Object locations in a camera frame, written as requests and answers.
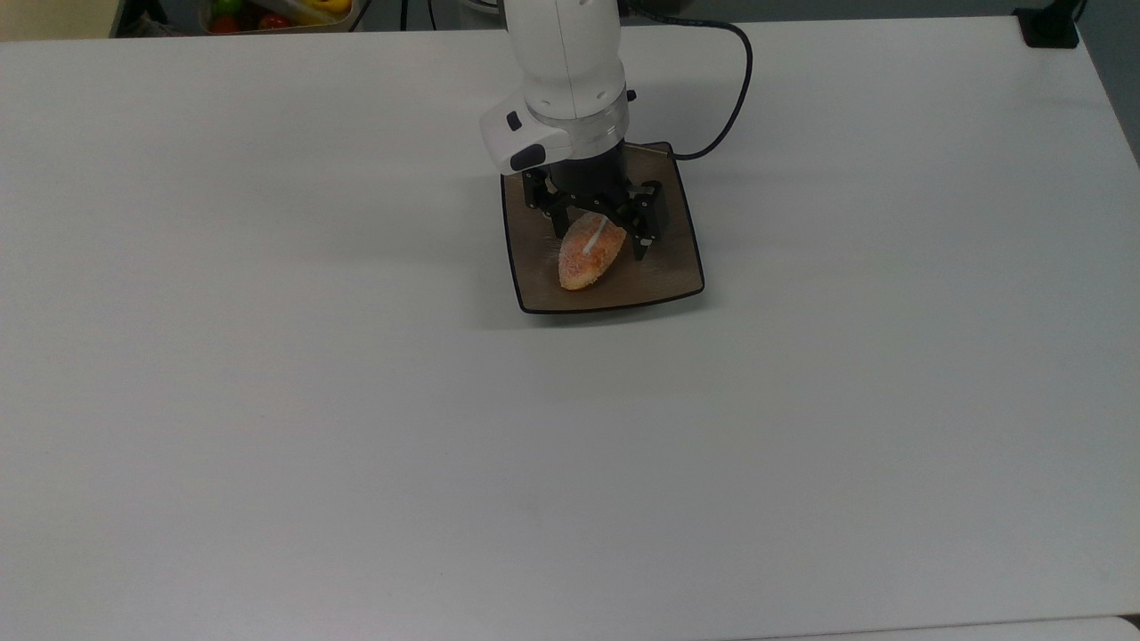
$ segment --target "red fruit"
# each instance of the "red fruit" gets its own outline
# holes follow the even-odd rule
[[[211,33],[237,33],[238,31],[234,16],[219,16],[210,23]]]
[[[266,17],[261,18],[261,22],[258,23],[258,29],[285,29],[287,26],[293,26],[293,23],[285,16],[278,16],[277,14],[266,14]]]

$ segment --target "table surface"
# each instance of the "table surface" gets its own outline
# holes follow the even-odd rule
[[[111,38],[122,0],[0,0],[0,41]]]
[[[1085,50],[746,29],[706,292],[580,318],[515,305],[502,32],[0,47],[0,638],[1140,610],[1140,172]],[[629,139],[710,139],[735,40],[622,38]]]

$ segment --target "bread roll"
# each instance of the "bread roll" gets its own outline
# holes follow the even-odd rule
[[[562,289],[577,291],[597,281],[626,242],[626,230],[609,218],[586,212],[573,221],[562,238],[559,251],[559,283]]]

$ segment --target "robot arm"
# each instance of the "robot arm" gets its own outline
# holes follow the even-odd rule
[[[597,156],[629,123],[617,0],[502,0],[522,87],[480,119],[504,173]]]

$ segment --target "plate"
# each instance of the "plate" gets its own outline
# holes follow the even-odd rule
[[[504,176],[503,224],[507,255],[519,307],[528,314],[580,314],[657,305],[705,290],[697,234],[681,172],[668,143],[625,145],[626,170],[634,184],[659,180],[669,224],[645,257],[634,260],[628,241],[610,269],[585,290],[570,292],[559,285],[559,249],[551,221],[527,206],[522,176]],[[584,212],[570,208],[570,221]]]
[[[498,14],[498,0],[459,0],[463,5],[483,14]]]

